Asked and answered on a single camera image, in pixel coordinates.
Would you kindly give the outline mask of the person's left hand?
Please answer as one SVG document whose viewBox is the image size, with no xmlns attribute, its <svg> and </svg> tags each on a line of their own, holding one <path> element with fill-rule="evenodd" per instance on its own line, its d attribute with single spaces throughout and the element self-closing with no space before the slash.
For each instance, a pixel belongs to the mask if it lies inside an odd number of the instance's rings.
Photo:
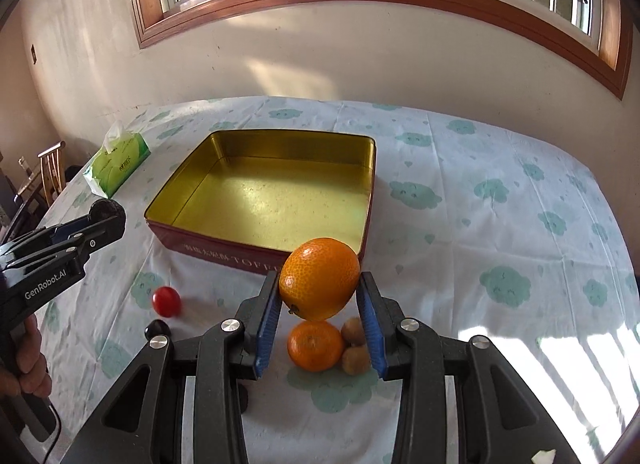
<svg viewBox="0 0 640 464">
<path fill-rule="evenodd" d="M 32 314 L 24 322 L 25 334 L 22 336 L 16 354 L 18 375 L 6 369 L 1 370 L 1 397 L 17 397 L 31 394 L 45 399 L 52 390 L 51 376 L 47 371 L 47 360 L 41 349 L 41 333 L 36 317 Z"/>
</svg>

